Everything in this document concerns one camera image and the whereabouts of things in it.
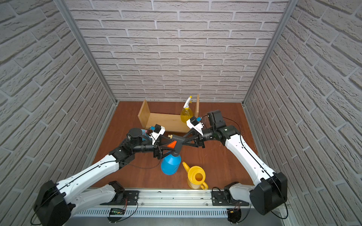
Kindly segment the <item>blue grey pressure sprayer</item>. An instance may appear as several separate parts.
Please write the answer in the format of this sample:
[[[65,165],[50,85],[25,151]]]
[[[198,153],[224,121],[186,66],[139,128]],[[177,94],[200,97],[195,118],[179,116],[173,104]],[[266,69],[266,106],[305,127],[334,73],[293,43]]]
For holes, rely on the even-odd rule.
[[[169,135],[165,142],[162,141],[162,147],[165,147],[167,150],[171,151],[170,154],[168,154],[166,157],[163,157],[161,163],[161,170],[164,174],[173,175],[177,172],[182,161],[180,152],[185,139],[185,137],[177,135],[172,135],[171,138],[171,135]]]

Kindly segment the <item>wooden shelf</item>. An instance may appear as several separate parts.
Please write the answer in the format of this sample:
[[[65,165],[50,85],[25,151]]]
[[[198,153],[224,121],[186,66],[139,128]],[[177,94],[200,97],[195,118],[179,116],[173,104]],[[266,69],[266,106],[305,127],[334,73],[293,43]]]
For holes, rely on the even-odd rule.
[[[190,130],[179,115],[152,113],[146,100],[142,103],[138,119],[144,129],[159,124],[168,132],[187,133]]]

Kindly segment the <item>yellow spray bottle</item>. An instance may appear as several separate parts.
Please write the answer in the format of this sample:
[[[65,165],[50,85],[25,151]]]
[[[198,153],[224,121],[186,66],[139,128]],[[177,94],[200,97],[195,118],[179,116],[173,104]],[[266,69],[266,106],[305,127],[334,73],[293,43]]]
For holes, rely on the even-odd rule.
[[[183,109],[182,109],[181,113],[180,113],[180,118],[181,118],[181,121],[183,123],[186,123],[187,120],[189,120],[190,118],[193,117],[193,112],[189,107],[191,101],[192,101],[192,96],[189,96],[188,99],[186,100],[184,106],[183,106]]]

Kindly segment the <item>light blue pink spray bottle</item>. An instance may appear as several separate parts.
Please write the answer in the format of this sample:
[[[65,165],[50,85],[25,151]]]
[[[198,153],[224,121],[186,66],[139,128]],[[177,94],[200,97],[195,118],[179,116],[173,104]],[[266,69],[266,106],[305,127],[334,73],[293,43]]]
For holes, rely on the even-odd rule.
[[[152,140],[152,139],[150,138],[150,136],[148,135],[148,131],[147,131],[147,130],[141,129],[141,131],[142,131],[142,136],[141,136],[142,141]]]

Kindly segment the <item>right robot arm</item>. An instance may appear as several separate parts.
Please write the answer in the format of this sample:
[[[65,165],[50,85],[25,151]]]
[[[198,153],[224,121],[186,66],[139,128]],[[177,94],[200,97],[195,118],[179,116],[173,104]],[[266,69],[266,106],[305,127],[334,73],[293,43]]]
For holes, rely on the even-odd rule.
[[[204,128],[201,118],[192,117],[187,120],[186,125],[190,130],[185,136],[183,145],[204,147],[206,141],[216,140],[234,154],[249,174],[253,185],[230,184],[226,187],[226,196],[233,201],[252,204],[261,215],[266,215],[286,204],[287,177],[267,166],[249,147],[240,131],[233,125],[226,125],[219,110],[209,112],[207,116],[209,128]]]

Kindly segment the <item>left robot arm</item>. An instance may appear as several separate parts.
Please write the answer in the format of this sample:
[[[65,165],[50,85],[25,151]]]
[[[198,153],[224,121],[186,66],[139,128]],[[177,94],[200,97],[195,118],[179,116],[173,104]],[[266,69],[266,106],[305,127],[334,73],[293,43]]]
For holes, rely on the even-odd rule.
[[[39,224],[62,226],[72,216],[96,205],[127,205],[131,200],[117,181],[92,191],[87,191],[87,188],[130,165],[136,153],[153,153],[160,161],[178,156],[183,143],[177,141],[175,135],[165,137],[164,132],[159,125],[149,130],[132,128],[120,146],[95,164],[59,182],[50,180],[44,183],[34,204],[34,216]]]

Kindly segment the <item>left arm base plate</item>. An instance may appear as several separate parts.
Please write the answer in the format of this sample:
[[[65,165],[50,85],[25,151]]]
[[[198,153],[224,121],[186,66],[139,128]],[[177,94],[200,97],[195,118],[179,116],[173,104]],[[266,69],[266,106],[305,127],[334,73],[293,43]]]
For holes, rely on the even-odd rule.
[[[107,203],[102,203],[100,205],[110,205],[110,206],[116,206],[116,205],[131,205],[136,206],[139,196],[138,190],[126,190],[120,193],[116,193],[115,197]]]

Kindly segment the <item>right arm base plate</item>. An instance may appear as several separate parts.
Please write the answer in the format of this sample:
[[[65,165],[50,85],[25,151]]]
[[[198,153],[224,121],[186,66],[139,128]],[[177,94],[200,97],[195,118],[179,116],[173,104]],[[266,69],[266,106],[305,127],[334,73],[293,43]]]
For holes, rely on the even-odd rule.
[[[234,200],[228,192],[223,190],[212,190],[211,197],[213,206],[249,206],[248,202]]]

